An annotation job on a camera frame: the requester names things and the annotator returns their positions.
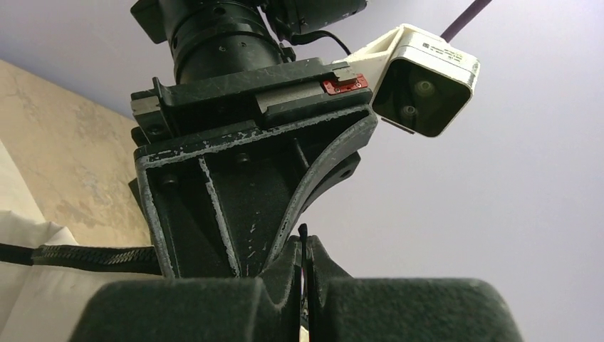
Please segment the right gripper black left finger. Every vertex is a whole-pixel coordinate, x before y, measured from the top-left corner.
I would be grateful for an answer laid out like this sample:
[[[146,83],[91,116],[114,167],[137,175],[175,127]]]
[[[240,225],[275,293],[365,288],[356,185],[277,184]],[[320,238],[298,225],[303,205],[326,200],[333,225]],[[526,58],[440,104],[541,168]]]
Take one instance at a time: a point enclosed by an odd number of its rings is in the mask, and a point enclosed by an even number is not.
[[[257,277],[118,281],[87,303],[71,341],[297,341],[301,242]]]

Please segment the beige jacket with black lining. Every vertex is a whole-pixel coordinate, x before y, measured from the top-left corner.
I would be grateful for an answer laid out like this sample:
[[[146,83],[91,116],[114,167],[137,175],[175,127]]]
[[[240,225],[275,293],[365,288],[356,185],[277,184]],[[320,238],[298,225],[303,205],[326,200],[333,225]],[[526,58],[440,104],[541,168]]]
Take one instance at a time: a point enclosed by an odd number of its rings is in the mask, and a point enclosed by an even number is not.
[[[77,246],[69,228],[45,220],[21,173],[1,148],[1,340],[68,341],[90,298],[116,281],[152,274],[94,272],[34,264],[45,243]]]

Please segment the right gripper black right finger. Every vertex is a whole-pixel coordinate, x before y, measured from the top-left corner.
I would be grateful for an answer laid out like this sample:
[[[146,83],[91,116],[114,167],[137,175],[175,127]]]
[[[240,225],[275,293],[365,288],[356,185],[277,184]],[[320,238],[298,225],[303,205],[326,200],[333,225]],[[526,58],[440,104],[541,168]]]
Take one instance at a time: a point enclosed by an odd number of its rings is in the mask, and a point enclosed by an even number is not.
[[[349,275],[306,242],[311,341],[522,341],[499,292],[479,279]]]

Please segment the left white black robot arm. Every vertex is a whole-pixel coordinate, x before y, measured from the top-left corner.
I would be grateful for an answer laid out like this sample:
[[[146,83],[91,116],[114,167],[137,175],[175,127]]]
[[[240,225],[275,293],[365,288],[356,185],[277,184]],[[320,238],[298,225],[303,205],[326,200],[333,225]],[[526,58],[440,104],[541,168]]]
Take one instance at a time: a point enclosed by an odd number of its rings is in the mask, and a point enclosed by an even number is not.
[[[133,93],[141,208],[169,279],[254,277],[349,178],[377,124],[346,62],[297,60],[365,1],[138,1],[174,85]]]

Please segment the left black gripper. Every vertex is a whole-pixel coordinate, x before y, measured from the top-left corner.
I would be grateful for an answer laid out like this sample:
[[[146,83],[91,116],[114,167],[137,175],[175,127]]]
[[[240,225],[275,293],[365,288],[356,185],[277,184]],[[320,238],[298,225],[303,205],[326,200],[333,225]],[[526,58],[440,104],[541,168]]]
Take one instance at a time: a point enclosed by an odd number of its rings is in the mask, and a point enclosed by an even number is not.
[[[378,119],[364,76],[336,74],[351,69],[310,58],[131,95],[132,139],[156,142],[134,159],[165,277],[259,275],[353,175]]]

